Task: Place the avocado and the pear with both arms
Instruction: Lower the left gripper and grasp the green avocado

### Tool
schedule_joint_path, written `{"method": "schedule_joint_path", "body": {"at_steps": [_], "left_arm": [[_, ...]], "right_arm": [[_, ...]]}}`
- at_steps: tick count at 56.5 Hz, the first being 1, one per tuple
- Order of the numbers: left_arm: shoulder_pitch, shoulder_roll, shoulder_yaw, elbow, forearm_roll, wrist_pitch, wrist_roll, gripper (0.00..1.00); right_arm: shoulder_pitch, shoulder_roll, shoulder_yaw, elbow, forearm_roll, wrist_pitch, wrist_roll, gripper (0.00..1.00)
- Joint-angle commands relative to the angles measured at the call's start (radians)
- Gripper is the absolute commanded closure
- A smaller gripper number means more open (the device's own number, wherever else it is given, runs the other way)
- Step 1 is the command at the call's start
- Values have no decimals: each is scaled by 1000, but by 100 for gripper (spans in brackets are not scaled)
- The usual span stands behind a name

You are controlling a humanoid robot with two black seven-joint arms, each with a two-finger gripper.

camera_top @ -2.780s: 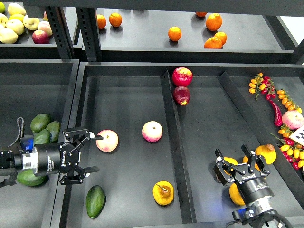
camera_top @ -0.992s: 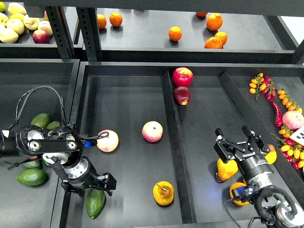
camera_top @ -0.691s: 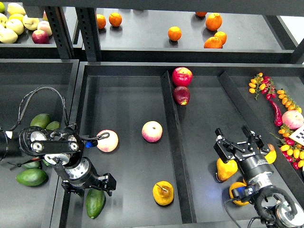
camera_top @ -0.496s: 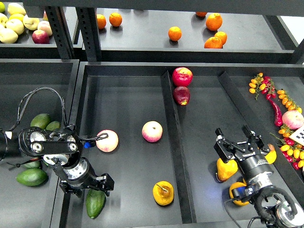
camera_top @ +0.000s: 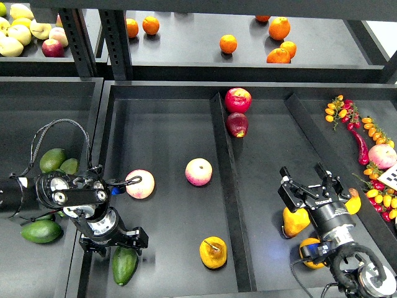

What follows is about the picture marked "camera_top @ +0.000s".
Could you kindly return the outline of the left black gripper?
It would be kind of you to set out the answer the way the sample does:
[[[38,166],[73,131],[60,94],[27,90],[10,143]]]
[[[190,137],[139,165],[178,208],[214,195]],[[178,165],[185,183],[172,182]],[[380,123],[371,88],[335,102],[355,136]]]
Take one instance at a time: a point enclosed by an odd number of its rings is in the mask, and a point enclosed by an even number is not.
[[[80,221],[79,244],[85,252],[98,253],[105,257],[107,247],[122,246],[134,248],[138,255],[148,247],[149,236],[142,227],[136,227],[130,234],[125,229],[119,213],[110,207],[101,219]]]

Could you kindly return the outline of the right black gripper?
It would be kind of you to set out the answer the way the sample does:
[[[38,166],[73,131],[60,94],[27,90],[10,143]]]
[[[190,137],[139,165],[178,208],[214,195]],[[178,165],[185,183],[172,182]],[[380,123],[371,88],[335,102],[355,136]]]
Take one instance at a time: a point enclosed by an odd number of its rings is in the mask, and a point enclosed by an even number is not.
[[[321,194],[325,200],[314,202],[311,189],[293,180],[286,166],[280,169],[282,181],[278,189],[279,196],[290,212],[307,209],[311,224],[320,239],[334,239],[338,235],[350,234],[356,224],[341,202],[351,198],[349,190],[344,188],[340,177],[334,176],[322,163],[317,162],[314,169],[321,179]]]

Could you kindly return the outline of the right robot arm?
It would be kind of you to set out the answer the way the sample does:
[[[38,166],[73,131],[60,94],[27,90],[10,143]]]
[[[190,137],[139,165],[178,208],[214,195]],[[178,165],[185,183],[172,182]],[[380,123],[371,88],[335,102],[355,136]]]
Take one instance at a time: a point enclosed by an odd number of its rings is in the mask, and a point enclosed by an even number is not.
[[[319,241],[300,248],[303,261],[329,268],[335,285],[346,297],[395,297],[396,277],[370,248],[358,244],[350,231],[355,227],[345,203],[349,190],[338,176],[315,166],[319,184],[305,186],[281,167],[278,194],[290,212],[306,210]]]

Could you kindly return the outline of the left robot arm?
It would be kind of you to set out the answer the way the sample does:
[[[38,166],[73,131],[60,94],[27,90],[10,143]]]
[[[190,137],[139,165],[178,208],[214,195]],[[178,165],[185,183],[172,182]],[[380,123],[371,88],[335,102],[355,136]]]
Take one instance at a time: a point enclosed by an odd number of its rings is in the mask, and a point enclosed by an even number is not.
[[[110,198],[113,188],[123,189],[138,184],[142,177],[134,176],[126,181],[104,180],[102,166],[92,165],[87,132],[83,133],[86,170],[79,174],[52,171],[34,178],[27,177],[45,134],[62,121],[53,120],[35,133],[29,165],[22,174],[12,174],[1,180],[1,216],[26,224],[46,213],[63,211],[80,231],[79,243],[84,251],[105,256],[108,247],[121,246],[133,248],[140,255],[142,249],[148,247],[148,235],[141,227],[127,230],[118,212],[110,206]]]

